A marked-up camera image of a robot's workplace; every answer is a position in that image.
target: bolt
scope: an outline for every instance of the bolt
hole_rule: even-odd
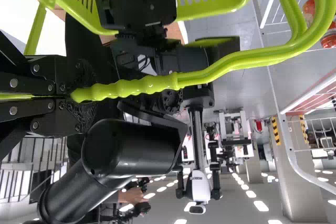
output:
[[[9,82],[9,85],[12,87],[12,88],[16,88],[17,85],[18,85],[18,80],[17,79],[12,79],[10,82]]]
[[[63,110],[65,107],[64,102],[59,102],[58,107],[60,110]]]
[[[10,113],[11,115],[16,115],[16,113],[17,113],[17,107],[15,107],[15,106],[11,107],[11,108],[9,109],[9,113]]]
[[[39,64],[34,65],[33,70],[34,72],[38,72],[40,70]]]
[[[64,85],[64,84],[61,84],[61,85],[59,86],[59,90],[60,90],[61,92],[64,92],[64,91],[65,91],[65,85]]]
[[[33,123],[33,129],[36,130],[38,128],[38,122]]]

